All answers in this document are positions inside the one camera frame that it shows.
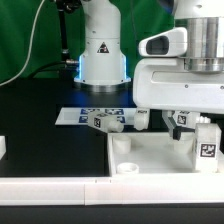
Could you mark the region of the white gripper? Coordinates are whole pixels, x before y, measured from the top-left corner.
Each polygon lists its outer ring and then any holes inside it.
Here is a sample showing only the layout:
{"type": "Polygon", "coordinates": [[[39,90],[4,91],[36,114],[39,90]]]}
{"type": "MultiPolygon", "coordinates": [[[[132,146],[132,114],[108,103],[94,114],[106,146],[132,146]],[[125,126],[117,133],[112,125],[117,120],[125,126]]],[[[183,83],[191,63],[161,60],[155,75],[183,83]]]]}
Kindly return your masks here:
{"type": "Polygon", "coordinates": [[[224,74],[192,73],[181,58],[187,50],[182,27],[143,39],[133,80],[133,101],[139,108],[159,109],[173,140],[194,129],[178,126],[175,111],[224,113],[224,74]]]}

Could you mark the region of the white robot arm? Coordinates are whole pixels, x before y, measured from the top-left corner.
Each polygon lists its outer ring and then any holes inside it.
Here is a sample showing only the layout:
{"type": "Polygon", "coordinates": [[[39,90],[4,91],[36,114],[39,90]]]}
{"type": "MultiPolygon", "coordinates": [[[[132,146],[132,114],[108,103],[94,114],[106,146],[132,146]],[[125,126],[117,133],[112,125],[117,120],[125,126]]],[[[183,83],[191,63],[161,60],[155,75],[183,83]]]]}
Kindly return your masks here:
{"type": "MultiPolygon", "coordinates": [[[[216,136],[219,127],[204,115],[224,114],[224,0],[158,0],[175,26],[143,39],[136,65],[134,128],[148,127],[152,109],[162,111],[170,135],[182,128],[198,137],[216,136]]],[[[109,0],[81,0],[85,51],[75,81],[106,91],[130,79],[120,51],[120,13],[109,0]]]]}

